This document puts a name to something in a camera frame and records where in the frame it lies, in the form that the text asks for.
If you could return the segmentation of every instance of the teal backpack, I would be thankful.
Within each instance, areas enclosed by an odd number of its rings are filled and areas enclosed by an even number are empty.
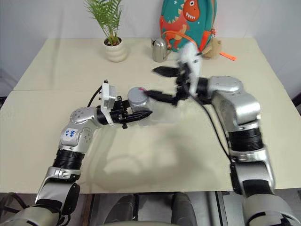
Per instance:
[[[201,52],[215,35],[216,0],[164,0],[160,17],[161,36],[177,52],[188,41]]]

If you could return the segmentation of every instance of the table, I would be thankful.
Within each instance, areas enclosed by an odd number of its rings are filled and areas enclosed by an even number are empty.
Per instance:
[[[0,192],[37,192],[70,114],[87,105],[103,80],[123,98],[134,86],[173,91],[174,81],[151,69],[175,61],[154,62],[149,39],[125,41],[130,55],[120,63],[103,58],[99,39],[46,41],[0,111]],[[301,187],[298,112],[254,39],[222,42],[223,51],[238,59],[204,61],[202,75],[230,75],[244,83],[261,104],[276,187]],[[78,181],[81,192],[231,190],[229,162],[206,115],[191,100],[179,109],[176,123],[133,123],[126,130],[107,126],[95,132]]]

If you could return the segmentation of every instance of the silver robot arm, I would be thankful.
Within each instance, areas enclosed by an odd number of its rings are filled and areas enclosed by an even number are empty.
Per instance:
[[[62,216],[70,215],[76,208],[80,187],[75,182],[80,177],[81,163],[94,131],[115,123],[126,129],[128,122],[144,119],[152,113],[143,110],[128,114],[128,101],[116,97],[115,87],[107,81],[102,85],[101,96],[101,106],[82,107],[71,114],[69,124],[61,132],[56,158],[48,168],[35,205],[18,212],[1,226],[62,224]]]
[[[178,68],[158,67],[153,70],[162,76],[177,78],[176,96],[153,90],[145,93],[173,105],[189,97],[201,105],[211,104],[227,136],[233,189],[245,197],[245,224],[300,226],[288,204],[274,193],[273,170],[267,147],[261,139],[258,101],[236,78],[200,77],[202,58],[192,43],[180,50],[178,65]]]
[[[248,226],[299,226],[288,204],[274,193],[275,179],[260,132],[260,105],[241,81],[214,76],[207,81],[206,98],[218,113],[230,146],[231,181],[243,203]]]

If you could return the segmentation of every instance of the potted plant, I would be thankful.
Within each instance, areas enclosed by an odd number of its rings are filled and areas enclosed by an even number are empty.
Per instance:
[[[103,42],[108,60],[120,62],[126,59],[127,49],[118,37],[121,16],[121,0],[86,0],[86,7],[97,20],[106,39]]]

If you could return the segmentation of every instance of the plant pot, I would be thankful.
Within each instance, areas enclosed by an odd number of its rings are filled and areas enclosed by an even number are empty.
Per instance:
[[[117,46],[106,45],[105,43],[107,42],[107,40],[108,39],[106,39],[103,42],[107,59],[112,62],[120,62],[120,61],[125,60],[127,57],[127,48],[126,48],[124,42],[122,41],[122,39],[119,38],[120,44],[118,44]]]

